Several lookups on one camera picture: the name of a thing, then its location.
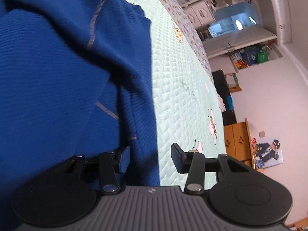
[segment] uniform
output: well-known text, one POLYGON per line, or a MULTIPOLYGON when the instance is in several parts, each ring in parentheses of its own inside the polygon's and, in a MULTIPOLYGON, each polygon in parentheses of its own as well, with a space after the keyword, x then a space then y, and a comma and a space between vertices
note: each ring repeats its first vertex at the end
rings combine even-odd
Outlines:
POLYGON ((274 158, 275 160, 279 159, 279 155, 272 149, 269 143, 258 143, 257 147, 261 148, 257 153, 257 156, 262 160, 264 163, 274 158))

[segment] wooden cabinet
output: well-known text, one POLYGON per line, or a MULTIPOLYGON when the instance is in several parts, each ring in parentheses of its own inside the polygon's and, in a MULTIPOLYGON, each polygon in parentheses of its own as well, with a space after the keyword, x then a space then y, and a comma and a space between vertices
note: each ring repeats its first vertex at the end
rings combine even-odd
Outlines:
POLYGON ((224 126, 227 154, 254 168, 252 146, 247 119, 245 122, 224 126))
POLYGON ((288 225, 289 227, 298 227, 299 229, 298 230, 303 230, 304 228, 308 227, 308 217, 300 220, 300 221, 297 221, 291 225, 288 225))
POLYGON ((224 144, 229 156, 236 158, 232 125, 224 126, 224 144))

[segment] metal screw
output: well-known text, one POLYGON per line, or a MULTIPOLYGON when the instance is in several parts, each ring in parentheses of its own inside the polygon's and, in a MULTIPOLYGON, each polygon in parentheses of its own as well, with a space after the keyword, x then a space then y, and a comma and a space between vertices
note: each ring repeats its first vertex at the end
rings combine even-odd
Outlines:
POLYGON ((118 187, 116 185, 113 184, 106 184, 103 186, 103 190, 105 192, 114 192, 118 190, 118 187))
POLYGON ((202 186, 198 183, 191 183, 187 185, 187 189, 190 191, 200 191, 202 186))

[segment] snack package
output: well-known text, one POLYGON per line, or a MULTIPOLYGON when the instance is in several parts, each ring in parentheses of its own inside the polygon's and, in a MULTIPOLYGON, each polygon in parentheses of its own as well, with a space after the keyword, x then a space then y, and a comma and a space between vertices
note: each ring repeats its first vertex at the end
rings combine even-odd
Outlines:
POLYGON ((228 73, 224 75, 228 84, 228 88, 235 88, 238 86, 238 78, 236 73, 228 73))
POLYGON ((248 64, 244 62, 241 53, 239 51, 233 52, 231 55, 231 60, 237 69, 248 68, 248 64))
POLYGON ((257 149, 257 141, 256 138, 252 138, 251 139, 251 144, 252 144, 252 148, 254 149, 254 151, 257 149))

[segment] knit fabric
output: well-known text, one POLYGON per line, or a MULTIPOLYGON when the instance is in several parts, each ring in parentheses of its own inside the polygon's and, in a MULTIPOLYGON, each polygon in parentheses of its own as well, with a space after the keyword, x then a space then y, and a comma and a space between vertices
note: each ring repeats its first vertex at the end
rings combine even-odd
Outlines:
POLYGON ((159 185, 149 31, 125 0, 0 0, 0 230, 13 191, 73 155, 130 145, 128 184, 159 185))

